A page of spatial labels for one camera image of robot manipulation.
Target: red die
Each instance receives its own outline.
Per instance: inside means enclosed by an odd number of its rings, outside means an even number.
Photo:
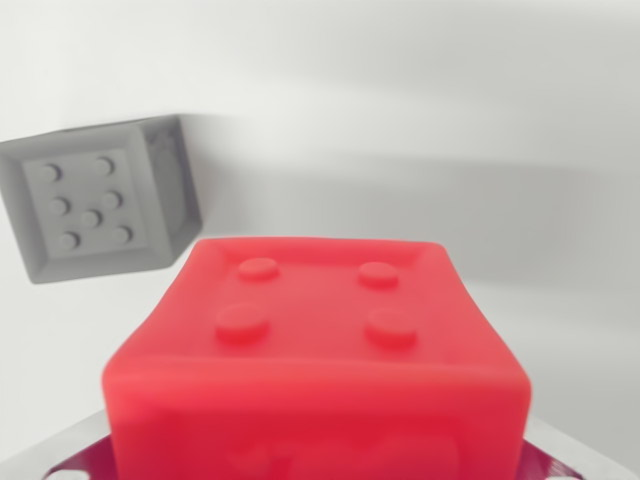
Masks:
[[[512,480],[524,371],[432,243],[198,243],[104,390],[120,480]]]

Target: metal platform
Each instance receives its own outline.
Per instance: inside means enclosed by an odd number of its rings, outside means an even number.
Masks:
[[[554,478],[640,480],[589,447],[530,418],[515,480]],[[105,413],[96,413],[0,464],[0,480],[117,480]]]

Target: white background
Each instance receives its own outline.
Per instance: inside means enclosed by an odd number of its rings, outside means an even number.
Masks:
[[[0,0],[0,59],[0,140],[186,114],[205,236],[443,243],[534,413],[640,471],[636,2]],[[0,460],[183,261],[34,286],[0,209]]]

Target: gray die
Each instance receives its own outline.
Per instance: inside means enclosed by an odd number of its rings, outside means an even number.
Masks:
[[[2,143],[0,189],[34,283],[167,267],[202,225],[177,116]]]

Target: rubber cube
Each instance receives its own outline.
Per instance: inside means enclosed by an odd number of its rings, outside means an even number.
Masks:
[[[432,243],[200,241],[103,376],[120,480],[513,480],[530,384]]]
[[[201,228],[177,116],[2,143],[0,189],[34,283],[166,267]]]

